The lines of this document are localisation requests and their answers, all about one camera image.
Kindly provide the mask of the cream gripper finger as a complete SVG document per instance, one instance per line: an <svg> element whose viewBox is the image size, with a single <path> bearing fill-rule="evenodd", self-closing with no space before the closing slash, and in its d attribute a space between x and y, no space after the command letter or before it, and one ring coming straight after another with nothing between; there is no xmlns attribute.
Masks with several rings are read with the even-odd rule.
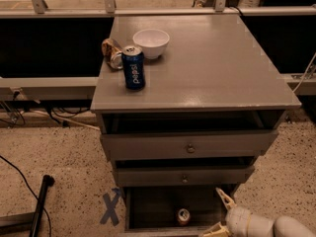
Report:
<svg viewBox="0 0 316 237"><path fill-rule="evenodd" d="M227 210L230 210L230 209L237 206L234 199L232 197L230 197L229 195L227 195L221 188L216 188L215 190L216 190L217 194L219 195L219 197L221 198L221 200L222 200L222 202Z"/></svg>
<svg viewBox="0 0 316 237"><path fill-rule="evenodd" d="M226 226L218 222L202 231L198 237L230 237L230 232Z"/></svg>

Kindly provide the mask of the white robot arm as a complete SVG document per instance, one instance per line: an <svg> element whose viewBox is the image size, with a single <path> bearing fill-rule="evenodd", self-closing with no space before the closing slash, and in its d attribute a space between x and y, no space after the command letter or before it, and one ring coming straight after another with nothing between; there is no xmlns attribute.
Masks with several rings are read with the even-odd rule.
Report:
<svg viewBox="0 0 316 237"><path fill-rule="evenodd" d="M293 217L272 220L239 206L222 189L216 192L227 209L225 224L214 224L198 237L316 237L309 228Z"/></svg>

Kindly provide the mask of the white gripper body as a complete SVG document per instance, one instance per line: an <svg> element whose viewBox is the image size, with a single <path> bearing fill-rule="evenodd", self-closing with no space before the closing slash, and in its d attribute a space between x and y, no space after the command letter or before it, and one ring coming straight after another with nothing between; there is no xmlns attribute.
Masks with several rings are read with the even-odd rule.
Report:
<svg viewBox="0 0 316 237"><path fill-rule="evenodd" d="M274 237L274 222L244 207L231 208L225 220L233 237Z"/></svg>

